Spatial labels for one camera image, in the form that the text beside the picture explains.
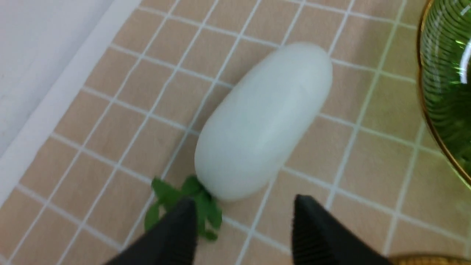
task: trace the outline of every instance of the green leaf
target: green leaf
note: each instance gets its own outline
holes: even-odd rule
[[[178,192],[177,189],[175,189],[174,187],[172,187],[170,184],[158,179],[158,178],[154,178],[152,180],[152,189],[154,190],[155,192],[155,195],[157,197],[164,197],[165,195],[167,195],[168,193],[175,193],[175,192]]]
[[[214,242],[218,239],[218,235],[211,230],[206,230],[206,233],[204,234],[204,238],[206,238],[208,241]]]
[[[157,203],[162,205],[166,211],[170,211],[183,197],[180,191],[157,178],[152,180],[152,189],[158,198]]]
[[[219,208],[218,204],[216,203],[216,200],[214,199],[211,199],[208,207],[208,222],[216,230],[219,230],[219,228],[221,228],[222,210],[221,208]]]
[[[198,219],[198,224],[204,224],[208,215],[209,201],[206,199],[204,193],[197,194],[193,199],[196,203],[196,217]]]
[[[159,205],[154,203],[147,210],[144,218],[144,230],[149,231],[155,224],[159,222]]]
[[[181,186],[181,192],[183,195],[196,195],[201,190],[203,190],[203,186],[198,181],[196,175],[190,175],[187,177],[183,185]]]
[[[206,234],[206,226],[204,225],[204,220],[201,222],[198,220],[198,235],[205,236]]]

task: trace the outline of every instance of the white radish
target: white radish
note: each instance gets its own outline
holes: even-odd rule
[[[195,152],[199,181],[223,201],[263,188],[290,157],[331,85],[332,63],[319,46],[294,43],[272,52],[204,125]]]

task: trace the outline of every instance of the tile countertop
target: tile countertop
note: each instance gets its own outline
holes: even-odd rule
[[[100,264],[143,233],[153,175],[180,185],[206,119],[279,45],[333,59],[322,113],[278,178],[223,204],[196,264],[290,264],[310,194],[379,252],[470,256],[471,192],[416,98],[425,0],[143,0],[0,209],[0,264]]]

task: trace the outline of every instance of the green glass bowl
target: green glass bowl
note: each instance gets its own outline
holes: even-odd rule
[[[419,27],[422,110],[437,144],[471,186],[471,0],[429,0]]]

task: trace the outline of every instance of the beige tile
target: beige tile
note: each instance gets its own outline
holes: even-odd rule
[[[334,59],[376,68],[392,24],[349,16],[332,53]]]
[[[108,103],[105,99],[80,91],[54,131],[83,144]]]
[[[461,256],[463,249],[462,242],[409,222],[399,221],[390,253],[400,255],[407,252],[426,252]]]
[[[144,217],[143,217],[143,218],[141,218],[141,220],[139,220],[139,223],[138,223],[136,229],[134,230],[134,232],[132,234],[129,246],[132,243],[134,243],[136,240],[138,240],[144,233],[145,233],[145,231],[144,231]]]
[[[220,202],[222,212],[225,216],[251,227],[266,191],[265,187],[248,198],[236,202]]]
[[[294,149],[286,165],[332,182],[352,128],[317,117]]]
[[[471,193],[443,156],[420,151],[402,212],[466,235]]]
[[[189,134],[173,161],[166,181],[175,187],[181,187],[187,176],[195,173],[195,150],[198,136]]]
[[[80,154],[52,197],[52,203],[83,219],[112,171],[111,166]]]
[[[395,20],[402,0],[356,0],[352,7],[353,12]]]
[[[218,235],[219,238],[216,242],[207,242],[200,239],[196,249],[194,265],[236,263],[247,235],[225,222],[222,224]]]
[[[252,67],[274,50],[275,48],[264,44],[240,40],[219,79],[236,84]]]
[[[85,85],[114,96],[134,63],[136,58],[132,55],[108,49],[88,76]]]
[[[360,131],[340,187],[394,208],[411,155],[411,147]]]
[[[313,196],[319,203],[324,204],[329,191],[281,171],[263,209],[257,231],[289,246],[294,199],[297,194]]]
[[[82,230],[62,264],[101,265],[117,254],[117,250],[108,246],[89,232]]]
[[[328,51],[342,19],[341,13],[305,6],[291,30],[287,43],[307,41]]]
[[[9,258],[30,227],[42,204],[14,189],[0,208],[0,255]]]
[[[216,110],[223,99],[231,92],[231,90],[222,85],[215,85],[209,94],[208,98],[204,102],[203,108],[201,109],[198,118],[193,124],[193,130],[200,132],[203,129],[204,124],[209,119],[211,114]]]
[[[242,265],[292,265],[291,255],[256,239],[250,240]]]
[[[168,124],[149,119],[122,165],[149,178],[162,174],[183,133]]]
[[[333,64],[333,83],[322,112],[355,123],[374,73]]]
[[[92,134],[87,148],[118,161],[144,120],[144,115],[112,105]]]
[[[350,0],[308,0],[308,2],[343,10],[347,10],[350,4]]]
[[[165,215],[165,209],[160,208],[160,210],[159,210],[160,218],[162,218],[164,215]],[[132,245],[136,240],[138,240],[142,235],[144,235],[144,233],[145,233],[145,231],[144,231],[144,219],[145,219],[145,215],[142,216],[142,218],[139,220],[138,225],[137,225],[136,229],[134,230],[134,232],[132,233],[131,239],[128,242],[128,246]]]
[[[209,81],[178,72],[164,91],[154,113],[188,126],[210,87]]]
[[[34,225],[18,253],[16,265],[50,265],[59,261],[77,231],[77,226],[46,208]]]
[[[417,31],[399,26],[388,51],[383,70],[397,75],[417,78]]]
[[[239,32],[256,2],[256,0],[220,0],[206,24]]]
[[[113,43],[143,52],[162,20],[160,15],[135,10],[116,34]]]
[[[428,0],[407,1],[406,8],[404,8],[404,13],[401,17],[401,22],[410,25],[418,25],[420,17],[422,16],[422,11],[427,2]]]
[[[414,141],[422,120],[415,85],[380,76],[362,125]]]
[[[422,146],[437,151],[441,150],[435,139],[433,139],[432,133],[429,130],[425,130],[423,133]]]
[[[150,194],[150,185],[118,171],[87,223],[111,239],[124,243]]]
[[[118,99],[150,110],[173,69],[142,60],[130,75]]]
[[[281,43],[298,8],[298,3],[262,0],[244,34],[257,39]]]
[[[363,242],[381,252],[392,216],[339,194],[335,196],[331,211]]]
[[[235,40],[233,36],[203,29],[183,61],[182,67],[215,77]]]
[[[141,6],[168,12],[175,0],[143,0]]]
[[[197,30],[195,25],[168,19],[146,55],[177,65]]]
[[[202,22],[214,0],[180,0],[172,14]]]
[[[48,198],[77,153],[55,139],[49,138],[36,154],[20,183]]]

